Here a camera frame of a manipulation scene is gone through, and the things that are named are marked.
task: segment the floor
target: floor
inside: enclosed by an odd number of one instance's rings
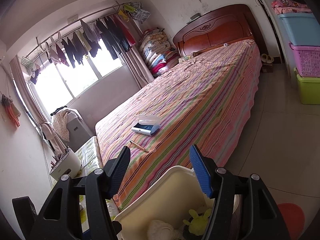
[[[251,117],[226,168],[260,175],[277,203],[295,203],[305,228],[320,208],[320,105],[303,105],[287,70],[261,73]]]

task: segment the bolt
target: bolt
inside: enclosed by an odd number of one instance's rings
[[[94,170],[94,174],[96,174],[96,175],[100,175],[100,174],[102,174],[103,173],[103,169],[96,169],[96,170]]]
[[[258,174],[252,174],[251,178],[254,179],[254,180],[259,180],[260,179]]]
[[[227,170],[225,168],[217,168],[217,172],[220,174],[225,174]]]
[[[64,174],[61,176],[61,180],[66,181],[69,179],[69,175],[68,174]]]

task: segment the window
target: window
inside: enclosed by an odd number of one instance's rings
[[[85,89],[123,65],[120,58],[112,59],[102,40],[99,45],[102,50],[98,50],[96,57],[83,57],[83,65],[76,61],[73,68],[66,55],[69,67],[52,63],[40,73],[36,85],[32,87],[49,114],[67,105]]]

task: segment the red stool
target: red stool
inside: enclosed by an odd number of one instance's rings
[[[287,225],[291,240],[297,240],[304,228],[304,213],[301,207],[292,203],[279,204],[278,208]]]

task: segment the white plush toy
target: white plush toy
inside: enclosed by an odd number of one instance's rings
[[[176,240],[183,239],[179,230],[161,220],[152,220],[148,228],[148,240]]]

